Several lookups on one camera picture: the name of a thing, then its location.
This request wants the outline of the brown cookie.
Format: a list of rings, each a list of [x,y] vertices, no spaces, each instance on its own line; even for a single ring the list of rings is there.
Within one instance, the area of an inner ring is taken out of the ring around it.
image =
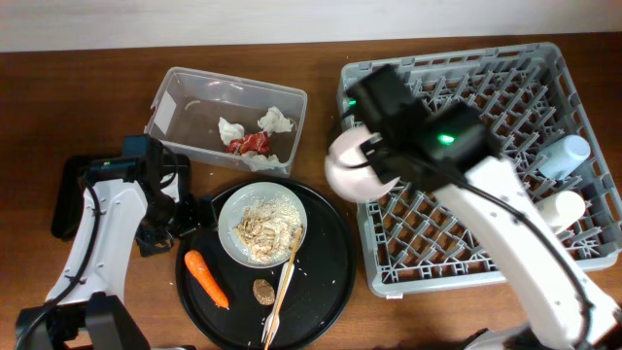
[[[257,279],[253,283],[253,294],[260,305],[272,305],[276,294],[272,285],[265,279]]]

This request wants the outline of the grey plate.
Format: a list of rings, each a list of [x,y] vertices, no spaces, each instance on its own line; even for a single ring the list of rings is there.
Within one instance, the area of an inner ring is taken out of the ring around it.
[[[233,228],[241,222],[246,207],[252,205],[257,200],[270,200],[275,198],[286,198],[287,200],[290,200],[299,211],[304,225],[300,245],[304,241],[307,229],[307,216],[301,200],[296,194],[294,194],[293,191],[282,185],[270,182],[257,182],[246,185],[241,189],[234,191],[233,194],[225,201],[218,223],[220,242],[229,256],[238,263],[252,268],[269,268],[288,260],[283,259],[277,263],[269,265],[250,263],[242,250],[240,240],[233,231]]]

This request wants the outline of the wooden chopstick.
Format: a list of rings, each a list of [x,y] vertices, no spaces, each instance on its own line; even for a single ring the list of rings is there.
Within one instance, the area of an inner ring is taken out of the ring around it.
[[[284,303],[287,289],[290,286],[294,274],[294,260],[297,250],[299,249],[302,238],[302,229],[296,233],[294,245],[289,260],[282,268],[281,278],[276,293],[276,302],[271,313],[266,318],[265,327],[262,333],[263,349],[267,350],[271,345],[273,338],[278,331],[280,325],[280,311]]]

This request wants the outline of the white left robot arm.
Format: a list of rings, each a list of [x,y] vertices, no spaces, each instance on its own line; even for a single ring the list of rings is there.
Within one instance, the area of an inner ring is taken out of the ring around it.
[[[69,258],[46,303],[20,311],[17,349],[64,349],[81,330],[93,349],[149,349],[126,310],[125,276],[137,229],[147,214],[138,182],[87,186]]]

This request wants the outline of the white cup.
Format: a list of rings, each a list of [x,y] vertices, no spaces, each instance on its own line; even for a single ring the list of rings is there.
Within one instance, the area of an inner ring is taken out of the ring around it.
[[[581,218],[586,204],[578,193],[562,191],[537,202],[536,209],[551,231],[559,234]]]

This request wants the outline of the white plastic fork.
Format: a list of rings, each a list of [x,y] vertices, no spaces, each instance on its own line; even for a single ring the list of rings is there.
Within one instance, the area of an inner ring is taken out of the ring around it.
[[[294,264],[292,262],[285,262],[282,268],[281,277],[279,280],[276,301],[273,305],[272,311],[267,316],[261,336],[263,348],[267,349],[272,342],[274,334],[278,330],[280,324],[279,312],[283,304],[283,300],[287,289],[290,285],[293,276]]]

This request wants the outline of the white tissue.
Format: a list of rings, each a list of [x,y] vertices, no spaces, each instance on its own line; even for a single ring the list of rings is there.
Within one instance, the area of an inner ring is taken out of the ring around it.
[[[277,107],[270,107],[266,114],[258,120],[258,127],[269,135],[291,132],[294,126],[295,123],[286,118]]]
[[[273,170],[281,166],[276,155],[265,156],[255,151],[249,151],[244,153],[242,158],[251,171]]]
[[[226,147],[233,140],[242,139],[245,136],[244,126],[239,123],[230,123],[224,118],[219,118],[218,128],[220,137]]]

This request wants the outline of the pink bowl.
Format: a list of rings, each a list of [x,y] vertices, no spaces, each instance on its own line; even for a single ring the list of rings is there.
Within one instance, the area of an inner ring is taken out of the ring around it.
[[[325,158],[328,184],[347,201],[367,202],[378,199],[399,181],[399,177],[396,177],[383,184],[369,165],[353,168],[354,165],[366,162],[360,145],[371,138],[372,134],[365,126],[358,126],[340,134],[328,147]]]

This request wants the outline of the light blue cup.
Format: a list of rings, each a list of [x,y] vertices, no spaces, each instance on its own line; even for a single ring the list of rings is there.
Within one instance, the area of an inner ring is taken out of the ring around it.
[[[568,135],[544,148],[539,155],[544,162],[537,170],[546,178],[561,181],[591,154],[589,143],[578,135]]]

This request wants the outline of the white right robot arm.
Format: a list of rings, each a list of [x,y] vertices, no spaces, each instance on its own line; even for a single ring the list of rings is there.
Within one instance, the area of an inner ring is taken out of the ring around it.
[[[486,250],[518,296],[538,342],[588,349],[621,339],[621,309],[577,265],[536,210],[477,112],[459,103],[432,117],[423,106],[357,107],[377,141],[362,150],[382,182],[430,193]]]

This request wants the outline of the orange carrot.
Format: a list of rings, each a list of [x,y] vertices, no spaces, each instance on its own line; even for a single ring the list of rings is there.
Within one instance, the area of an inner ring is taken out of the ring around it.
[[[190,250],[185,253],[184,261],[190,274],[197,280],[215,305],[229,309],[228,298],[216,282],[202,255],[196,250]]]

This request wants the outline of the red wrapper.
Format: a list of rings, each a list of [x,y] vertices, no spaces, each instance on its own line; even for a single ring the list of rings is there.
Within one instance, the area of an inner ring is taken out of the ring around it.
[[[266,131],[247,134],[243,138],[232,140],[225,148],[228,154],[243,156],[248,152],[268,156],[270,153],[269,136]]]

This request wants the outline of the rice and food scraps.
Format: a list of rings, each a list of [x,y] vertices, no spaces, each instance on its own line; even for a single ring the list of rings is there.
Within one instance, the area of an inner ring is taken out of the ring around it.
[[[288,259],[302,240],[304,225],[290,200],[257,200],[233,228],[250,263],[269,265]]]

